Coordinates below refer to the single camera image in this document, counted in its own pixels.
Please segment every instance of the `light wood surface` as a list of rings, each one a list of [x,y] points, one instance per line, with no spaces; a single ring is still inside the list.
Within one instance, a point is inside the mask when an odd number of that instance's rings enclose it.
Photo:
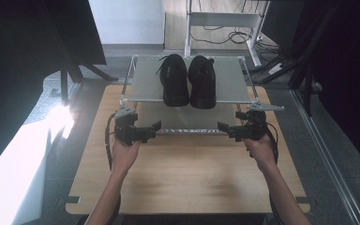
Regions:
[[[162,0],[165,10],[165,49],[184,50],[187,30],[187,0]],[[243,1],[240,0],[201,0],[202,12],[226,12],[240,13]],[[253,14],[259,12],[263,4],[257,1],[247,1],[244,12]],[[192,1],[192,11],[200,12],[199,1]],[[206,30],[201,26],[192,26],[191,34],[196,39],[204,39],[213,42],[222,42],[234,31],[234,27],[223,27],[218,30]],[[241,28],[239,31],[249,34],[249,28]],[[234,37],[235,41],[242,41],[240,37]],[[227,41],[222,44],[212,44],[203,41],[191,40],[192,50],[235,50],[246,51],[247,44],[235,44]]]
[[[89,214],[110,171],[104,146],[108,117],[119,108],[122,85],[107,86],[84,149],[67,203],[71,214]],[[265,90],[257,87],[263,103]],[[296,197],[306,193],[273,112],[278,131],[278,166]],[[268,189],[245,146],[221,135],[158,135],[142,144],[122,188],[122,214],[270,213]],[[309,204],[300,204],[303,211]]]

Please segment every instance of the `wooden board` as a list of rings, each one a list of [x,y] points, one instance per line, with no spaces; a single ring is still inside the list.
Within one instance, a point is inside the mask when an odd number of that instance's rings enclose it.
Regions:
[[[80,197],[78,203],[67,203],[71,214],[90,213],[107,183],[104,128],[119,108],[121,91],[122,85],[109,85],[104,92],[69,193]],[[269,103],[265,90],[257,87],[257,91],[261,101]],[[273,112],[267,112],[267,122],[278,131],[282,175],[294,196],[306,197]],[[224,135],[158,135],[140,147],[122,188],[120,213],[270,213],[263,175],[245,149]],[[300,205],[304,212],[309,210],[309,204]]]

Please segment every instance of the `black shoe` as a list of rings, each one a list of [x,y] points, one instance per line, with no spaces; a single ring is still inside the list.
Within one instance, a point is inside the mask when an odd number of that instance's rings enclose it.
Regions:
[[[189,104],[187,67],[178,54],[164,56],[160,66],[160,82],[163,85],[163,102],[170,107]]]
[[[188,80],[192,84],[190,104],[197,109],[213,109],[216,106],[215,61],[197,55],[188,68]]]

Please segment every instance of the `black panel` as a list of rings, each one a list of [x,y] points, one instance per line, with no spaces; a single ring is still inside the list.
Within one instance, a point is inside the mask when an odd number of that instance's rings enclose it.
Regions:
[[[342,2],[313,62],[316,80],[323,87],[320,100],[360,152],[359,1]]]
[[[262,24],[262,33],[283,48],[291,47],[303,6],[303,1],[270,2]]]
[[[0,0],[0,155],[44,78],[83,63],[105,64],[87,0]]]

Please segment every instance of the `person's hand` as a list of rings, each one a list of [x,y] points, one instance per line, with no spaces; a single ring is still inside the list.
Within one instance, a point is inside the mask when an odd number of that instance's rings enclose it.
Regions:
[[[258,141],[243,139],[242,142],[247,147],[247,151],[256,159],[257,165],[263,173],[276,166],[273,147],[267,134],[264,134]]]
[[[134,161],[136,161],[140,144],[142,144],[142,142],[138,141],[131,146],[127,146],[125,143],[112,136],[110,141],[112,170],[126,175]]]

